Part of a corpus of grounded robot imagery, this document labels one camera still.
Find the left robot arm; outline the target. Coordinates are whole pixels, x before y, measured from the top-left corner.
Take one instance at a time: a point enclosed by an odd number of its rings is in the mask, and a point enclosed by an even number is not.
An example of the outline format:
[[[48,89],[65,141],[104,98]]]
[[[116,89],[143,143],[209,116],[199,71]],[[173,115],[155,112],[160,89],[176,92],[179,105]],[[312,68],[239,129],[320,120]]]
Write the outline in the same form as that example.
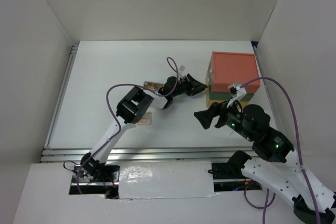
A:
[[[172,104],[174,97],[181,94],[194,96],[206,89],[207,85],[195,80],[190,74],[183,77],[170,76],[158,90],[133,84],[132,89],[117,104],[115,112],[109,102],[109,94],[112,91],[109,89],[106,101],[113,117],[112,123],[100,141],[82,157],[77,179],[83,174],[90,181],[98,181],[103,175],[103,168],[111,150],[125,131],[143,118],[149,107],[166,109]]]

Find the salmon top drawer unit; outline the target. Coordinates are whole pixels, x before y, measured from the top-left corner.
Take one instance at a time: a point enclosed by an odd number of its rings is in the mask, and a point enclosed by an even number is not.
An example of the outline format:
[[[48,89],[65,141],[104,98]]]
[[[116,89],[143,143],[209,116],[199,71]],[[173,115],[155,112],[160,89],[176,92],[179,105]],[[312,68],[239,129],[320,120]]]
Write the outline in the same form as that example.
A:
[[[233,83],[244,84],[259,77],[254,54],[234,52],[212,52],[208,67],[208,78],[214,92],[229,92]]]

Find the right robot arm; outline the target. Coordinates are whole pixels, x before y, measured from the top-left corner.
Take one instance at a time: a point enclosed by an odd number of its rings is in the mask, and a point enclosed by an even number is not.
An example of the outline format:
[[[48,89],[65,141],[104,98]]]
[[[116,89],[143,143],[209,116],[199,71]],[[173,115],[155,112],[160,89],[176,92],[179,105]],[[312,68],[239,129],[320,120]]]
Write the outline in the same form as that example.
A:
[[[262,107],[238,101],[232,106],[214,102],[207,110],[195,112],[204,129],[218,117],[215,127],[231,128],[252,142],[258,158],[236,151],[228,161],[233,177],[248,177],[270,189],[290,207],[303,223],[333,223],[335,193],[319,181],[307,168],[300,166],[298,151],[281,132],[269,125],[270,116]]]

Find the green drawer unit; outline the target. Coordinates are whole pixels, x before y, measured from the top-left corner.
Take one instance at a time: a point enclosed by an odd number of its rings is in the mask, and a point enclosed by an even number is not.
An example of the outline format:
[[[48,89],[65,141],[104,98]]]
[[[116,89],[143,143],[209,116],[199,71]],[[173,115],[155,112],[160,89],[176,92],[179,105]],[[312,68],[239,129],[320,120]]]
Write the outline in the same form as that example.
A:
[[[211,68],[208,67],[206,74],[206,85],[208,86],[208,98],[210,100],[229,100],[232,98],[230,92],[215,92],[211,87]]]

